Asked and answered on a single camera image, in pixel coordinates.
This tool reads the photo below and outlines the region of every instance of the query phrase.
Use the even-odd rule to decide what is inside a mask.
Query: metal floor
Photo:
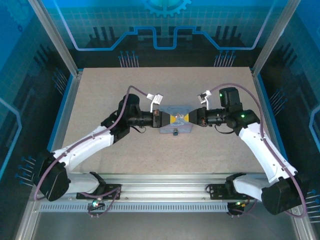
[[[273,216],[261,204],[246,215],[220,213],[86,213],[42,212],[32,240],[294,240],[295,227],[286,214]]]

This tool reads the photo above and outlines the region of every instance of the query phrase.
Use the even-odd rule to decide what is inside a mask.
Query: enclosure
[[[318,239],[319,13],[317,0],[2,0],[0,238],[84,239],[109,234],[115,239]],[[308,217],[272,216],[259,203],[252,214],[260,220],[230,219],[210,211],[219,203],[205,199],[208,183],[220,183],[235,172],[257,178],[264,173],[258,162],[246,161],[251,153],[240,145],[242,164],[230,159],[235,153],[226,146],[238,146],[236,140],[220,140],[210,133],[205,136],[214,147],[203,146],[197,128],[177,138],[160,137],[165,144],[158,143],[159,148],[151,143],[158,160],[143,160],[147,150],[142,146],[158,136],[147,131],[145,138],[134,133],[103,150],[109,160],[91,160],[77,168],[99,172],[128,189],[119,209],[97,221],[87,220],[82,202],[74,199],[64,198],[54,205],[61,209],[49,210],[49,203],[31,198],[37,154],[60,149],[98,126],[118,107],[129,85],[162,91],[168,105],[193,107],[200,106],[195,103],[197,94],[228,82],[247,86],[259,98],[270,138],[298,172],[309,175]],[[249,99],[241,97],[251,107]],[[183,139],[184,147],[177,139]],[[206,154],[197,158],[197,150]],[[222,152],[220,161],[215,160],[219,165],[207,156],[217,150]],[[123,156],[114,161],[121,151]],[[162,156],[165,151],[168,158]],[[126,208],[150,204],[190,210]],[[77,205],[80,210],[70,210]],[[293,211],[300,213],[301,208]]]

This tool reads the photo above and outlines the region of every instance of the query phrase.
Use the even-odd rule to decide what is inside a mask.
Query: metal post
[[[266,63],[269,55],[271,54],[280,36],[282,35],[284,29],[289,23],[292,15],[295,13],[300,1],[301,0],[288,0],[278,21],[276,22],[272,32],[270,33],[269,38],[267,39],[265,45],[263,46],[263,49],[259,57],[257,58],[252,68],[253,76],[257,76],[260,73],[262,67]]]
[[[54,22],[52,21],[46,7],[41,0],[28,0],[31,7],[33,8],[35,14],[40,20],[42,26],[44,27],[46,33],[54,44],[56,50],[60,54],[62,60],[64,61],[66,67],[75,78],[78,76],[78,68],[73,60],[66,44],[64,43],[62,37],[60,36]]]

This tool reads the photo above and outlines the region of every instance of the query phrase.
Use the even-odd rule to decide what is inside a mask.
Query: black mounting plate
[[[121,184],[106,184],[105,187],[104,187],[104,193],[110,192],[110,191],[112,191],[112,190],[114,190],[116,188],[121,188]],[[113,200],[115,198],[116,194],[117,194],[117,191],[114,191],[110,195],[104,196],[102,199],[104,199],[104,200]],[[118,194],[118,196],[115,198],[115,200],[119,200],[120,199],[120,194],[121,194],[121,191]],[[80,192],[78,192],[76,194],[75,198],[79,199],[79,200],[94,200],[94,199],[96,199],[95,197],[84,196]]]
[[[211,200],[247,200],[248,198],[253,199],[248,195],[241,193],[229,194],[224,184],[209,184],[205,190],[210,194]]]

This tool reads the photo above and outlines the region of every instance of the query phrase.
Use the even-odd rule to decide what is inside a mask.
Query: gear logo
[[[174,14],[180,14],[181,10],[187,9],[186,5],[191,4],[191,0],[143,0],[144,8],[150,11],[150,14],[156,14],[157,17]]]
[[[7,11],[19,26],[23,25],[30,15],[28,0],[0,0],[0,4],[6,6]]]

